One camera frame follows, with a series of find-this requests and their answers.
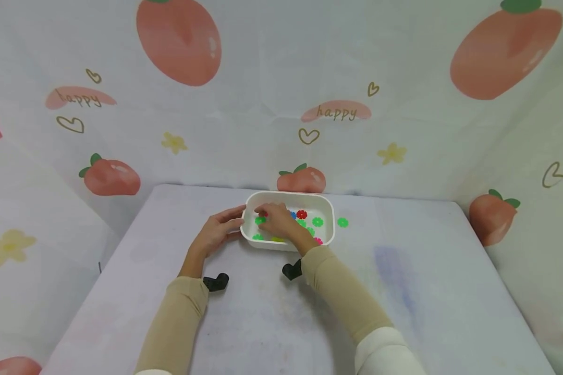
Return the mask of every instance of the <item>right hand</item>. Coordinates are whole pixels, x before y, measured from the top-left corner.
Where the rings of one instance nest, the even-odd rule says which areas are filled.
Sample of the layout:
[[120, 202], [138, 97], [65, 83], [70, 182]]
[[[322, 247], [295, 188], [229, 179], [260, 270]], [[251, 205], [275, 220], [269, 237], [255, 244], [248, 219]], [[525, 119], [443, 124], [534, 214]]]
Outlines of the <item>right hand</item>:
[[280, 238], [293, 238], [293, 234], [300, 232], [302, 226], [292, 217], [285, 204], [263, 204], [254, 209], [259, 216], [265, 216], [267, 220], [259, 225], [259, 228]]

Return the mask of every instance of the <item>white sleeve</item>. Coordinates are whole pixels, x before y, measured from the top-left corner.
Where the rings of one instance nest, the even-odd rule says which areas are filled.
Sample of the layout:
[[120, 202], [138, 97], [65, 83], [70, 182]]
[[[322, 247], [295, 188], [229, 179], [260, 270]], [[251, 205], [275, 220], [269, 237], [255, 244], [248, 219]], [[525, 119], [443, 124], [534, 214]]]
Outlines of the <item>white sleeve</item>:
[[357, 345], [357, 375], [425, 375], [425, 371], [409, 349], [400, 332], [381, 327]]

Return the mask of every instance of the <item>beige sleeve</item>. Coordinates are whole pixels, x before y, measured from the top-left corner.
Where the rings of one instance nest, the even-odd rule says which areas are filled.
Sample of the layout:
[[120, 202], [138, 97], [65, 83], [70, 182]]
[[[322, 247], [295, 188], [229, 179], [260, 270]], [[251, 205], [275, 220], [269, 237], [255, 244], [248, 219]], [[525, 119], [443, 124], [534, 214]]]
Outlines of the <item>beige sleeve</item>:
[[207, 302], [208, 289], [202, 279], [182, 276], [172, 281], [148, 329], [134, 374], [153, 369], [187, 374]]
[[377, 328], [393, 326], [384, 309], [327, 246], [306, 253], [302, 274], [348, 329], [355, 344]]

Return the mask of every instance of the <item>yellow flower print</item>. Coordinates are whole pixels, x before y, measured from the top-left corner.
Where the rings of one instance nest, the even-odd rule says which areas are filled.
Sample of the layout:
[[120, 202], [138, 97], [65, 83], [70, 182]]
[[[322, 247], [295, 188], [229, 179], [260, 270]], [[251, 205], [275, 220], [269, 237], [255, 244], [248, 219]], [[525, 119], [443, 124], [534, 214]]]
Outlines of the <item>yellow flower print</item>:
[[406, 153], [407, 153], [406, 147], [399, 147], [396, 145], [396, 142], [392, 142], [390, 146], [388, 146], [388, 150], [377, 151], [377, 156], [379, 156], [380, 158], [384, 158], [382, 164], [386, 165], [391, 161], [395, 163], [402, 163], [405, 159]]
[[164, 134], [165, 140], [161, 142], [163, 147], [170, 148], [174, 155], [179, 154], [179, 150], [187, 150], [186, 143], [182, 137], [172, 135], [170, 132]]
[[10, 229], [2, 234], [0, 240], [0, 267], [5, 261], [25, 261], [27, 256], [22, 249], [35, 244], [35, 237], [25, 236], [21, 230]]

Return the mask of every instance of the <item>left hand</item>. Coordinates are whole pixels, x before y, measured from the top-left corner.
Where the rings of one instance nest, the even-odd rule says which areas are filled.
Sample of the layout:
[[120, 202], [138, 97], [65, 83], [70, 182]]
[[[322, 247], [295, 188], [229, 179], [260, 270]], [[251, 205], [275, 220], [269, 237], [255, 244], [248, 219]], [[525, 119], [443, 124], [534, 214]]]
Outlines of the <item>left hand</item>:
[[238, 230], [243, 224], [240, 217], [245, 209], [246, 205], [241, 205], [210, 216], [190, 245], [188, 254], [206, 259], [225, 242], [242, 237]]
[[190, 245], [178, 276], [201, 279], [205, 259], [225, 242], [242, 236], [238, 229], [243, 224], [243, 219], [239, 217], [245, 209], [246, 205], [241, 205], [210, 216]]

